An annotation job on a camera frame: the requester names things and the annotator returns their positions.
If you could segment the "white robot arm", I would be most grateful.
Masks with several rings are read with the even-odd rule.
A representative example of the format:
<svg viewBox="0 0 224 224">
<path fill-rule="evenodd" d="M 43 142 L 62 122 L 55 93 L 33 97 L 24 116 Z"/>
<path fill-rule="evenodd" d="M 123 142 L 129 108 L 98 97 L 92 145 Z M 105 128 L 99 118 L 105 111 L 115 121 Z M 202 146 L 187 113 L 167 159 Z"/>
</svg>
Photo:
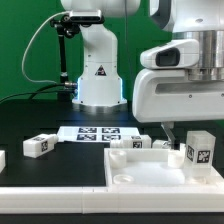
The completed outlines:
<svg viewBox="0 0 224 224">
<path fill-rule="evenodd" d="M 81 30 L 83 72 L 73 103 L 124 104 L 141 123 L 224 119 L 224 0 L 60 0 Z"/>
</svg>

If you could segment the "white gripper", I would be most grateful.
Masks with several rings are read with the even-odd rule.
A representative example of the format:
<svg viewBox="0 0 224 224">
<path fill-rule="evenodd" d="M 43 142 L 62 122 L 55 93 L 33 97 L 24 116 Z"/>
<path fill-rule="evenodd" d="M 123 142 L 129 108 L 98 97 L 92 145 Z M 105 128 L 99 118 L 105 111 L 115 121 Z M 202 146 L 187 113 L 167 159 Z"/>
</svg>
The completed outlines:
<svg viewBox="0 0 224 224">
<path fill-rule="evenodd" d="M 224 81 L 189 81 L 184 70 L 143 69 L 135 80 L 132 112 L 141 123 L 162 122 L 170 147 L 179 150 L 173 122 L 224 119 Z"/>
</svg>

